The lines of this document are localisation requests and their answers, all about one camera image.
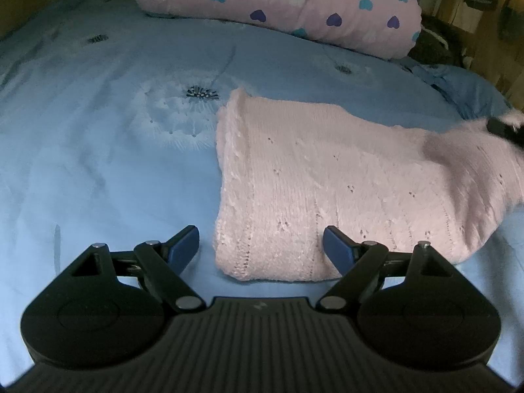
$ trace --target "purple heart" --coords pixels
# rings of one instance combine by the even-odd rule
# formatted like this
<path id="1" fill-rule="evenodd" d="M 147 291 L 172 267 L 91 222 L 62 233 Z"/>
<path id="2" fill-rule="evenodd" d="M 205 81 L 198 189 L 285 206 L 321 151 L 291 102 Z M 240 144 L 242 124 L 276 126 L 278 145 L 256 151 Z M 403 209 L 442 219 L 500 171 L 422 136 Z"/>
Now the purple heart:
<path id="1" fill-rule="evenodd" d="M 339 27 L 340 25 L 342 25 L 342 18 L 339 16 L 338 13 L 333 13 L 326 20 L 326 25 L 329 27 Z"/>
<path id="2" fill-rule="evenodd" d="M 388 20 L 388 28 L 400 28 L 400 22 L 396 16 L 393 16 L 390 20 Z"/>
<path id="3" fill-rule="evenodd" d="M 261 10 L 255 10 L 253 13 L 250 14 L 250 18 L 253 20 L 258 20 L 260 22 L 265 22 L 266 14 Z"/>

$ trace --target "pink pillow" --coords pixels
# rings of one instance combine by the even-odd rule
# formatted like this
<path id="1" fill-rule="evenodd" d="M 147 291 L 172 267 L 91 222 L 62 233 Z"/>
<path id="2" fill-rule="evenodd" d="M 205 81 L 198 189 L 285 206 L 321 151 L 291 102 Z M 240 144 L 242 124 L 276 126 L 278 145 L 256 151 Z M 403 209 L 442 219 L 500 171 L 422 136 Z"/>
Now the pink pillow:
<path id="1" fill-rule="evenodd" d="M 228 19 L 400 58 L 420 31 L 417 0 L 137 0 L 151 13 Z"/>

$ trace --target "screw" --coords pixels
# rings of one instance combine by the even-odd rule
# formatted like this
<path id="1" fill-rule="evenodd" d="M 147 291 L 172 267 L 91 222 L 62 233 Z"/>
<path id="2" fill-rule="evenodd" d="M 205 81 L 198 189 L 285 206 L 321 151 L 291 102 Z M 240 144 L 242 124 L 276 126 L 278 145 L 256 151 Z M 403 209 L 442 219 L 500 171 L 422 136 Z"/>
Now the screw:
<path id="1" fill-rule="evenodd" d="M 328 295 L 320 300 L 320 306 L 324 310 L 340 310 L 346 307 L 346 300 L 336 295 Z"/>
<path id="2" fill-rule="evenodd" d="M 180 310 L 195 310 L 202 305 L 202 300 L 194 295 L 184 295 L 175 301 Z"/>

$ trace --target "ribbed black surface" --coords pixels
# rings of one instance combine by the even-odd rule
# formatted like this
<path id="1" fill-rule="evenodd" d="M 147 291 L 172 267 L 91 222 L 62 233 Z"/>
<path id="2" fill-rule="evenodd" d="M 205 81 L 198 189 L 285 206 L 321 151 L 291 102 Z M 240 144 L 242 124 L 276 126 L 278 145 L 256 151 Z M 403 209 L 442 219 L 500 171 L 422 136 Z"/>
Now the ribbed black surface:
<path id="1" fill-rule="evenodd" d="M 342 316 L 305 299 L 216 299 L 177 316 L 146 353 L 112 368 L 36 365 L 9 392 L 509 392 L 478 365 L 422 373 L 369 350 Z"/>

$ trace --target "blue pillow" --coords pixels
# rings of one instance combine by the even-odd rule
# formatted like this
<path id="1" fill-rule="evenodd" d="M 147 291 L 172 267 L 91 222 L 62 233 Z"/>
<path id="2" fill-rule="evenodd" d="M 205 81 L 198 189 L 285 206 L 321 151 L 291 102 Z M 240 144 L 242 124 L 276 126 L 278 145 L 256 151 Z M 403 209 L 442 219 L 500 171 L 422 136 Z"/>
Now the blue pillow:
<path id="1" fill-rule="evenodd" d="M 469 70 L 451 65 L 417 65 L 410 70 L 438 90 L 463 119 L 499 117 L 512 108 L 490 82 Z"/>

